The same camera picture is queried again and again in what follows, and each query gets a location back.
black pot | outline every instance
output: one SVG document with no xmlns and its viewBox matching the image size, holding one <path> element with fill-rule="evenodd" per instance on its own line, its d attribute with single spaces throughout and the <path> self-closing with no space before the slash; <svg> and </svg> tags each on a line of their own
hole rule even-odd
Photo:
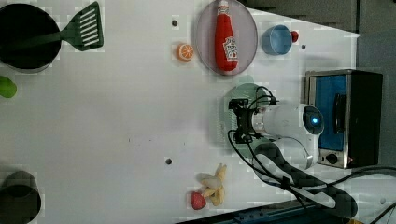
<svg viewBox="0 0 396 224">
<path fill-rule="evenodd" d="M 0 46 L 59 31 L 55 20 L 38 7 L 11 4 L 0 8 Z M 29 49 L 0 50 L 0 60 L 23 73 L 40 72 L 56 58 L 61 44 L 59 40 Z"/>
</svg>

orange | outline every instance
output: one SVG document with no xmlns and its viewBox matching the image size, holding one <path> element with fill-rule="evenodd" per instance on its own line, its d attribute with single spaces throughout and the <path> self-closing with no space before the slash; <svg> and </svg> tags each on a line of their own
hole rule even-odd
<svg viewBox="0 0 396 224">
<path fill-rule="evenodd" d="M 176 53 L 179 60 L 187 62 L 191 60 L 194 55 L 194 48 L 188 44 L 179 44 L 177 46 Z"/>
</svg>

table surface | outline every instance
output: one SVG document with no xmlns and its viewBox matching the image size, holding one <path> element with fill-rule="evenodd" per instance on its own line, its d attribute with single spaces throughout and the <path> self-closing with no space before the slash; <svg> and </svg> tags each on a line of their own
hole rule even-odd
<svg viewBox="0 0 396 224">
<path fill-rule="evenodd" d="M 19 88 L 14 98 L 0 99 L 0 177 L 19 169 L 36 177 L 44 199 L 37 223 L 170 223 L 293 199 L 263 184 L 233 153 L 222 131 L 223 96 L 254 81 L 282 104 L 298 103 L 305 71 L 355 67 L 358 36 L 250 9 L 259 35 L 285 24 L 300 39 L 285 56 L 259 46 L 246 71 L 222 77 L 198 55 L 181 63 L 173 54 L 179 42 L 193 43 L 209 2 L 99 1 L 103 48 L 76 52 L 64 43 L 52 66 L 35 75 L 0 66 Z M 33 4 L 61 29 L 88 5 Z M 224 204 L 194 211 L 190 193 L 201 188 L 201 174 L 214 174 L 220 163 L 228 165 Z M 321 165 L 311 170 L 335 178 L 327 171 Z"/>
</svg>

ketchup bottle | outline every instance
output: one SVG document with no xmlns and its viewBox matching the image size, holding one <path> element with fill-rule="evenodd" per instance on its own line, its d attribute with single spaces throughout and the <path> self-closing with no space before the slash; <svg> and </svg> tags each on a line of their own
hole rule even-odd
<svg viewBox="0 0 396 224">
<path fill-rule="evenodd" d="M 218 68 L 225 72 L 233 71 L 238 65 L 238 49 L 233 37 L 228 2 L 225 0 L 220 1 L 218 8 L 215 55 Z"/>
</svg>

ketchup label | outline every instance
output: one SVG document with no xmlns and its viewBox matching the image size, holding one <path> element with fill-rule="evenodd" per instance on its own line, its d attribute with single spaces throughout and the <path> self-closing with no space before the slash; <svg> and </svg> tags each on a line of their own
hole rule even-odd
<svg viewBox="0 0 396 224">
<path fill-rule="evenodd" d="M 238 61 L 238 49 L 233 36 L 227 37 L 223 46 L 227 61 Z"/>
<path fill-rule="evenodd" d="M 221 15 L 221 14 L 225 14 L 225 15 L 229 15 L 229 9 L 227 8 L 227 7 L 219 7 L 219 10 L 218 10 L 218 15 Z"/>
</svg>

